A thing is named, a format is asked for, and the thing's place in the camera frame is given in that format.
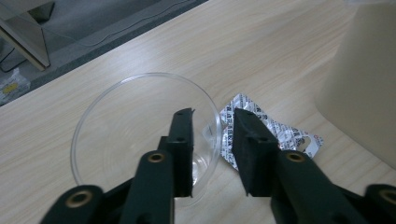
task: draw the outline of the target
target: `glass petri dish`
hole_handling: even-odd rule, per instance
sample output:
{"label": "glass petri dish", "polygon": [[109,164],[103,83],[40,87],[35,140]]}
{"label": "glass petri dish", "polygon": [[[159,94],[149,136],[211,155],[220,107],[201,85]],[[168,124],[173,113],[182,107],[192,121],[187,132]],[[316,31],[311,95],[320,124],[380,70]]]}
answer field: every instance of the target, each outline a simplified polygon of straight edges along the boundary
{"label": "glass petri dish", "polygon": [[173,74],[126,78],[93,101],[73,136],[76,183],[108,191],[132,178],[142,155],[156,150],[161,136],[169,134],[174,113],[189,107],[194,110],[193,197],[177,198],[176,206],[197,203],[219,160],[219,112],[202,88]]}

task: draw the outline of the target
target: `gray floor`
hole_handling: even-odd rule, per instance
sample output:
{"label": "gray floor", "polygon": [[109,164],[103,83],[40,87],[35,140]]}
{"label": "gray floor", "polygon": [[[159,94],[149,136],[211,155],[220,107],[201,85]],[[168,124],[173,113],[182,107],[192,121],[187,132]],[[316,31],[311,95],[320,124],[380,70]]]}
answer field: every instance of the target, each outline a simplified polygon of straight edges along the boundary
{"label": "gray floor", "polygon": [[[38,71],[29,62],[19,66],[30,91],[108,52],[207,0],[55,0],[49,21],[41,23],[50,67]],[[0,60],[11,50],[0,39]],[[14,50],[3,69],[23,61]],[[12,71],[0,71],[0,82]]]}

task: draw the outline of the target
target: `light wood surface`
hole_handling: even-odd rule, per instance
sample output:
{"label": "light wood surface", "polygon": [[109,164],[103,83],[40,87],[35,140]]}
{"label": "light wood surface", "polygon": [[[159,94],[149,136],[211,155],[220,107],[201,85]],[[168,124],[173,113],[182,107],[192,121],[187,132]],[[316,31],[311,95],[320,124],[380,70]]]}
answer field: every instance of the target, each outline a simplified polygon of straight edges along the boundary
{"label": "light wood surface", "polygon": [[[355,15],[343,1],[210,0],[0,108],[0,222],[37,223],[76,184],[69,164],[82,113],[109,86],[147,72],[180,74],[223,108],[243,92],[271,117],[315,133],[314,158],[362,194],[396,185],[396,171],[336,129],[314,99]],[[274,223],[269,199],[246,197],[220,160],[203,199],[176,223]]]}

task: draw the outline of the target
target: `cable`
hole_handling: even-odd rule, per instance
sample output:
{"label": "cable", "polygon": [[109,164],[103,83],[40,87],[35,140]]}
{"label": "cable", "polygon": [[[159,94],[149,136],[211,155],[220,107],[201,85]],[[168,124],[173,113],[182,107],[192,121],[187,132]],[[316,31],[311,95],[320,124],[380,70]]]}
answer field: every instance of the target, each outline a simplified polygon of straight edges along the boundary
{"label": "cable", "polygon": [[100,41],[98,41],[98,42],[96,42],[96,43],[94,43],[94,44],[84,44],[84,43],[82,43],[82,42],[76,40],[75,38],[73,38],[73,37],[71,37],[71,36],[62,35],[62,34],[59,34],[59,33],[57,33],[57,32],[51,31],[51,30],[49,30],[49,29],[47,29],[47,28],[42,27],[41,25],[39,25],[39,24],[37,24],[37,23],[34,23],[34,22],[32,22],[32,21],[26,20],[24,17],[22,17],[22,16],[19,15],[18,13],[15,13],[15,11],[13,11],[10,7],[8,7],[7,5],[5,5],[4,3],[0,2],[0,4],[1,4],[3,7],[5,7],[6,9],[8,9],[10,12],[12,12],[12,14],[14,14],[16,17],[18,17],[18,18],[20,18],[20,19],[22,19],[22,20],[24,20],[24,21],[30,22],[30,23],[32,23],[33,25],[38,26],[38,27],[40,27],[41,29],[43,29],[43,30],[45,30],[45,31],[47,31],[47,32],[49,32],[49,33],[52,33],[52,34],[61,36],[61,37],[63,37],[63,38],[67,38],[67,39],[73,40],[73,41],[75,41],[76,44],[78,44],[78,45],[80,45],[80,46],[82,46],[82,47],[90,48],[90,47],[94,47],[94,46],[97,46],[97,45],[101,44],[102,42],[104,42],[105,40],[107,40],[109,37],[111,37],[111,36],[113,36],[113,35],[116,35],[116,34],[118,34],[118,33],[121,33],[121,32],[123,32],[123,31],[125,31],[125,30],[128,30],[129,28],[131,28],[131,27],[137,25],[137,24],[140,23],[141,21],[145,21],[145,20],[154,18],[154,17],[156,17],[156,16],[159,16],[159,15],[163,14],[164,12],[166,12],[167,10],[171,9],[172,7],[175,7],[175,6],[177,6],[177,5],[180,5],[180,4],[189,2],[189,1],[191,1],[191,0],[183,0],[183,1],[180,1],[180,2],[177,2],[177,3],[174,3],[174,4],[171,5],[170,7],[166,8],[165,10],[163,10],[163,11],[161,11],[161,12],[155,14],[155,15],[151,15],[151,16],[148,16],[148,17],[144,17],[144,18],[140,19],[139,21],[136,21],[136,22],[132,23],[131,25],[129,25],[129,26],[123,28],[123,29],[120,29],[120,30],[118,30],[118,31],[116,31],[116,32],[114,32],[114,33],[109,34],[109,35],[106,35],[102,40],[100,40]]}
{"label": "cable", "polygon": [[5,69],[1,66],[1,63],[2,63],[12,52],[14,52],[14,49],[12,49],[2,60],[0,60],[0,70],[1,70],[3,73],[8,73],[8,72],[14,70],[14,68],[18,67],[19,65],[21,65],[22,63],[24,63],[24,62],[27,61],[27,60],[25,59],[25,60],[21,61],[20,63],[17,63],[16,65],[12,66],[11,68],[5,70]]}

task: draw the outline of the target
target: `wood grain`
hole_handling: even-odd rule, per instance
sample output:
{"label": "wood grain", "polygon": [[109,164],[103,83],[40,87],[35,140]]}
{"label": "wood grain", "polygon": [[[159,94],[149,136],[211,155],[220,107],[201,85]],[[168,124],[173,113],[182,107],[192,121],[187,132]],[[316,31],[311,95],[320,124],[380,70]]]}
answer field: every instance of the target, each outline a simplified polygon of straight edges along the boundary
{"label": "wood grain", "polygon": [[[218,109],[243,92],[279,122],[323,136],[315,162],[337,185],[396,185],[396,171],[315,107],[355,7],[341,0],[210,0],[0,108],[0,222],[37,223],[75,186],[72,135],[84,110],[131,75],[170,72],[201,86]],[[269,199],[246,197],[220,160],[203,199],[176,223],[274,223]]]}

